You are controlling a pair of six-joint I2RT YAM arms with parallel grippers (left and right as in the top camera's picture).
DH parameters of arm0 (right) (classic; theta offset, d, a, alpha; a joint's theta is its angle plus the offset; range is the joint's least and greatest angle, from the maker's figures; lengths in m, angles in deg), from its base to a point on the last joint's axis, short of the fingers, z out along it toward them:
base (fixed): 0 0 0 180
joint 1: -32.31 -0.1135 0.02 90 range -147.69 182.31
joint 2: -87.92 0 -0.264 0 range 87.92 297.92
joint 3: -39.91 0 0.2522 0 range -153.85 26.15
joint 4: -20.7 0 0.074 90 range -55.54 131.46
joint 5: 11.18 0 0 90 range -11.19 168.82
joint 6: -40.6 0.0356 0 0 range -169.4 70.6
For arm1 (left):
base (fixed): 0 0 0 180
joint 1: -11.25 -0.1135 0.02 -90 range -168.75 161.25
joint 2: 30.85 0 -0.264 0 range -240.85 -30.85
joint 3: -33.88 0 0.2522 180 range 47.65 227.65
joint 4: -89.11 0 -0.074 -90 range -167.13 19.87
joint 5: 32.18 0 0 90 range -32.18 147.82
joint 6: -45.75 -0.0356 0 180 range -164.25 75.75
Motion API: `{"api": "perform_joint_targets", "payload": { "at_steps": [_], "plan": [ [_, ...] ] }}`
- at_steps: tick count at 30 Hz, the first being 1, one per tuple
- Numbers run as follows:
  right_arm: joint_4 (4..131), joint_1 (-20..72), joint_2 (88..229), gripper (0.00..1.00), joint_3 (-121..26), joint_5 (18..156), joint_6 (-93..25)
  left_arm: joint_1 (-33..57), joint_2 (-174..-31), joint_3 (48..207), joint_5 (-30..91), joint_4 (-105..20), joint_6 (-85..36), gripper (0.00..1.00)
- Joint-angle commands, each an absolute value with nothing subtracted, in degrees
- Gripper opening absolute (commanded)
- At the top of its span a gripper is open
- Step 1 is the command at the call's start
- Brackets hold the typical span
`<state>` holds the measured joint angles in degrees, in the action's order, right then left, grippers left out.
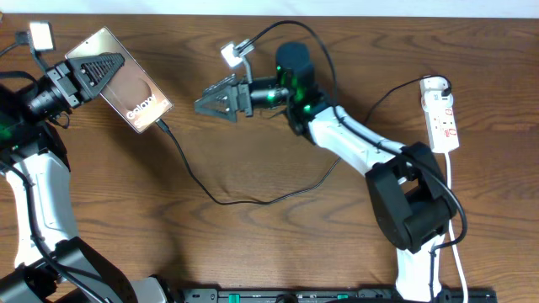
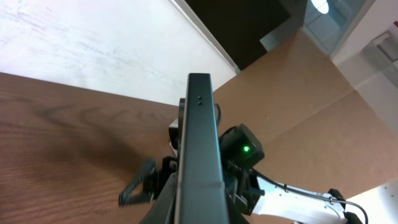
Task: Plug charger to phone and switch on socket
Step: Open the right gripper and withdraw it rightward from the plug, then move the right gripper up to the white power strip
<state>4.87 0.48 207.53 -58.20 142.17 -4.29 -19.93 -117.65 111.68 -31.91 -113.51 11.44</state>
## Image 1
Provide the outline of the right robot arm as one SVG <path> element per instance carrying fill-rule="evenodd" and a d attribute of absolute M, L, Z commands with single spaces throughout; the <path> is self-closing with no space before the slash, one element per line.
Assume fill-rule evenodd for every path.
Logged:
<path fill-rule="evenodd" d="M 404 300 L 432 302 L 441 292 L 438 252 L 460 211 L 433 152 L 388 140 L 347 115 L 315 80 L 306 45 L 288 42 L 275 54 L 273 77 L 231 75 L 208 87 L 195 112 L 236 121 L 237 113 L 282 107 L 292 131 L 329 150 L 366 180 L 376 222 L 397 249 L 396 289 Z"/>

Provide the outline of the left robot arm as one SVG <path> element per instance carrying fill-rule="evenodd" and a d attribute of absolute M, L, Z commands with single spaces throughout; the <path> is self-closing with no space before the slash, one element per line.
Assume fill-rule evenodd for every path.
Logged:
<path fill-rule="evenodd" d="M 152 275 L 130 281 L 80 238 L 69 194 L 71 168 L 56 131 L 58 118 L 95 99 L 124 66 L 119 53 L 62 61 L 41 79 L 2 72 L 30 84 L 1 89 L 1 174 L 16 200 L 19 248 L 14 271 L 1 280 L 3 302 L 47 302 L 68 281 L 63 302 L 175 302 L 168 284 Z"/>

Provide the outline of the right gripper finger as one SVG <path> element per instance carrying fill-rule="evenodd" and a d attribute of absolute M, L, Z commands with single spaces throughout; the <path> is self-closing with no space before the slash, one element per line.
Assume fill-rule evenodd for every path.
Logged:
<path fill-rule="evenodd" d="M 214 93 L 216 91 L 219 91 L 223 88 L 225 88 L 226 86 L 228 85 L 232 85 L 236 82 L 237 80 L 237 76 L 235 73 L 227 76 L 227 77 L 224 77 L 222 80 L 210 85 L 208 88 L 206 88 L 204 91 L 203 91 L 203 94 L 204 95 L 207 95 L 207 94 L 211 94 L 211 93 Z"/>
<path fill-rule="evenodd" d="M 195 101 L 195 112 L 235 123 L 237 121 L 237 88 L 207 88 Z"/>

